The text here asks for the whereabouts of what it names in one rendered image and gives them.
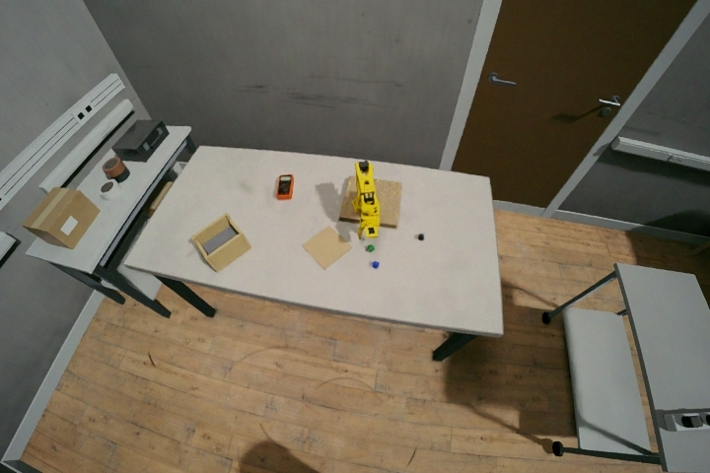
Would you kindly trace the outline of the orange pocket multimeter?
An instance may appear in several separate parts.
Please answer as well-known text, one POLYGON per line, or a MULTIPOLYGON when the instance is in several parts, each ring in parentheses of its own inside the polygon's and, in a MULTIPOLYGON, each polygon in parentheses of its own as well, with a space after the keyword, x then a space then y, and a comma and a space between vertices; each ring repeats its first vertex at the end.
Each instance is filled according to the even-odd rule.
POLYGON ((276 197, 278 200, 291 200, 293 194, 294 176, 293 174, 279 175, 276 197))

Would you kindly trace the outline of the tan open wooden crate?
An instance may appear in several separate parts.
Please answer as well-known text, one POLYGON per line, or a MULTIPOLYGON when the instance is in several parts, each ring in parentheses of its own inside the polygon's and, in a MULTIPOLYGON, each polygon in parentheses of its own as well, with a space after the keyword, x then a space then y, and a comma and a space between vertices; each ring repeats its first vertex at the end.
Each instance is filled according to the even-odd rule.
POLYGON ((229 220, 215 220, 192 239, 217 273, 251 249, 245 234, 229 220))

